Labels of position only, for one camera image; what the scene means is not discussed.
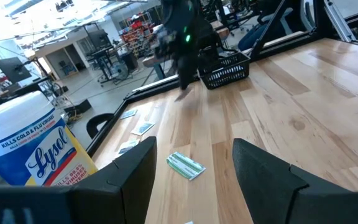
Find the black basket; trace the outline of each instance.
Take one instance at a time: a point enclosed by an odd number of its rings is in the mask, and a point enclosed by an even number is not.
[[[200,77],[209,90],[247,78],[250,58],[243,53],[235,53],[219,59],[212,65],[198,69]]]

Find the computer monitor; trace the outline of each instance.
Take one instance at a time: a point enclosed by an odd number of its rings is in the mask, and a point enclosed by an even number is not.
[[[108,34],[104,31],[104,29],[89,32],[88,35],[92,43],[94,44],[96,50],[111,46]]]
[[[13,84],[31,77],[30,72],[17,57],[1,59],[0,69]]]

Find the lysol logo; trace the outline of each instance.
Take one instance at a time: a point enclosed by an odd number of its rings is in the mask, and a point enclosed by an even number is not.
[[[51,131],[26,162],[27,169],[33,176],[36,176],[35,181],[43,183],[49,173],[58,169],[60,159],[72,147],[62,127]]]

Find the wooden tabletop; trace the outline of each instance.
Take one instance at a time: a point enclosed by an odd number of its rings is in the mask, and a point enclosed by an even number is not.
[[[211,23],[212,27],[215,29],[217,27],[220,27],[220,26],[223,26],[221,22],[219,21],[214,21]],[[221,30],[218,30],[218,35],[219,37],[222,39],[222,40],[225,40],[229,34],[230,34],[230,30],[228,28],[223,28]],[[169,58],[160,58],[160,59],[157,59],[155,58],[154,56],[151,56],[151,57],[147,57],[145,59],[143,59],[143,65],[146,66],[146,67],[153,67],[156,63],[162,63],[164,62],[165,60],[168,60]]]
[[[189,88],[182,100],[174,89],[129,105],[137,114],[118,121],[93,156],[102,168],[121,143],[157,137],[146,223],[252,223],[234,172],[234,138],[358,191],[358,45],[319,40],[252,63],[245,80]],[[156,125],[131,134],[143,121]],[[166,162],[175,151],[205,172],[192,181],[176,173]]]

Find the white card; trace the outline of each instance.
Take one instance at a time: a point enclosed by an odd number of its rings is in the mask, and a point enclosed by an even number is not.
[[[120,119],[125,119],[125,118],[129,118],[130,116],[134,116],[137,112],[137,109],[132,109],[129,111],[125,111],[123,112],[123,114],[121,115]]]
[[[140,126],[136,127],[133,131],[132,134],[136,134],[138,136],[142,136],[144,133],[146,133],[150,128],[152,128],[152,126],[155,125],[155,123],[151,123],[151,122],[144,122],[143,124],[141,124]]]
[[[135,147],[139,143],[139,139],[137,140],[131,140],[128,142],[124,142],[119,146],[119,149],[116,154],[116,158],[122,156],[125,152],[131,150],[133,147]]]

